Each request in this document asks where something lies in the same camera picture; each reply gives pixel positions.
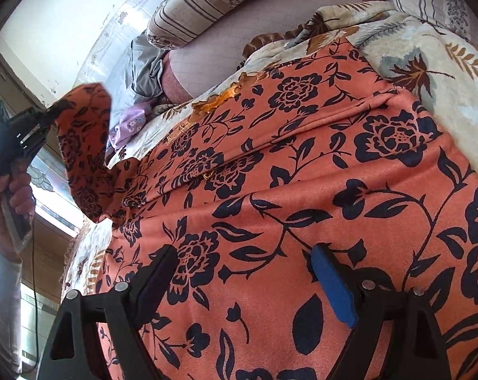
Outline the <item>person's left hand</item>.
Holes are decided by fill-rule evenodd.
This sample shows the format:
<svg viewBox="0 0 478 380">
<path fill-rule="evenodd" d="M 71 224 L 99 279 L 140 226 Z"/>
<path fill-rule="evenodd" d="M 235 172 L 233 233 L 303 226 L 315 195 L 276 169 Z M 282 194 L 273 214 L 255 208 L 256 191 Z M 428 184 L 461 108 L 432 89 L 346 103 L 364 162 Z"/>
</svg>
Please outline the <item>person's left hand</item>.
<svg viewBox="0 0 478 380">
<path fill-rule="evenodd" d="M 31 176 L 27 173 L 28 163 L 16 161 L 11 173 L 0 176 L 0 254 L 12 262 L 19 262 L 19 254 L 12 240 L 12 215 L 18 214 L 25 220 L 32 220 L 35 214 L 35 200 L 30 186 Z"/>
</svg>

